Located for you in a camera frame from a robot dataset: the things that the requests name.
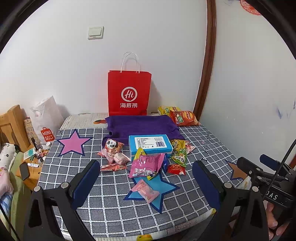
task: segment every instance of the orange chip bag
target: orange chip bag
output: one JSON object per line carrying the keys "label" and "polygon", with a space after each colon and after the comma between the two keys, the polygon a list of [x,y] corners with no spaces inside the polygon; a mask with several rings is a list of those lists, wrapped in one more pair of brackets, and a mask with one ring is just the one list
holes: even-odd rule
{"label": "orange chip bag", "polygon": [[191,111],[170,111],[170,117],[177,126],[200,125]]}

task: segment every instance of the checkered tablecloth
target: checkered tablecloth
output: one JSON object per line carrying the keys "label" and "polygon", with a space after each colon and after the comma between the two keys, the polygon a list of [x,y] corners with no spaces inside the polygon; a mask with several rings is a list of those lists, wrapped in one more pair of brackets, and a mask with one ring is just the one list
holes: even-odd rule
{"label": "checkered tablecloth", "polygon": [[[58,131],[57,139],[69,137],[72,131]],[[190,222],[211,209],[192,175],[192,164],[202,159],[212,173],[223,182],[228,182],[232,169],[226,160],[236,163],[236,158],[202,125],[181,127],[180,132],[197,148],[187,156],[186,175],[162,172],[164,180],[180,187],[165,195],[162,213],[159,214],[146,201],[124,200],[134,186],[132,179],[128,178],[129,171],[101,172],[84,205],[77,209],[94,237],[128,237],[160,232]],[[85,156],[71,152],[57,157],[62,146],[54,141],[43,164],[38,185],[50,189],[58,187],[62,182],[70,182],[75,174],[83,171],[91,159],[106,165],[107,160],[97,153],[107,134],[107,129],[79,129],[81,137],[93,137],[84,144]],[[129,156],[128,146],[123,147],[123,153]],[[238,180],[230,182],[234,186],[240,184]],[[54,207],[54,212],[61,230],[67,232],[57,207]]]}

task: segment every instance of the human hand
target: human hand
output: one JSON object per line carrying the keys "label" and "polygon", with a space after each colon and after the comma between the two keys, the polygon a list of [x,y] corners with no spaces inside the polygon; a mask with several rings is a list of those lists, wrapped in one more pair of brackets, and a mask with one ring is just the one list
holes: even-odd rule
{"label": "human hand", "polygon": [[[267,203],[267,208],[266,208],[266,216],[267,216],[267,225],[269,227],[268,232],[269,232],[269,240],[271,240],[274,236],[273,232],[270,229],[275,229],[278,225],[278,222],[274,218],[274,214],[272,213],[272,210],[274,208],[274,204],[268,202]],[[282,226],[278,227],[276,230],[276,235],[280,236],[285,232],[287,226],[289,225],[290,221],[285,222]]]}

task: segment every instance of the hi logo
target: hi logo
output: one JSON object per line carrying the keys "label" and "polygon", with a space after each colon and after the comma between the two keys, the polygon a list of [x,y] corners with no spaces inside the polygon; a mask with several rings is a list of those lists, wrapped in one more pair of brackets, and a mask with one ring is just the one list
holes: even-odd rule
{"label": "hi logo", "polygon": [[133,87],[126,87],[121,92],[121,98],[127,102],[134,101],[137,98],[137,95],[138,93]]}

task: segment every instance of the metal bolt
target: metal bolt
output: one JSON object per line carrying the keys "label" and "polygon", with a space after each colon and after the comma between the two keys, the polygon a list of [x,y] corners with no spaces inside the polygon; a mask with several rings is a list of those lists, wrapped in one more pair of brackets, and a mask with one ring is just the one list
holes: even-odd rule
{"label": "metal bolt", "polygon": [[38,192],[40,190],[40,186],[34,187],[34,191]]}
{"label": "metal bolt", "polygon": [[69,183],[62,183],[62,184],[61,184],[61,187],[62,187],[62,188],[67,188],[68,186],[69,186]]}
{"label": "metal bolt", "polygon": [[252,187],[252,190],[253,190],[254,192],[258,192],[258,191],[259,191],[258,187],[255,187],[255,186]]}
{"label": "metal bolt", "polygon": [[226,187],[226,188],[232,188],[232,185],[231,185],[231,183],[224,183],[224,187]]}

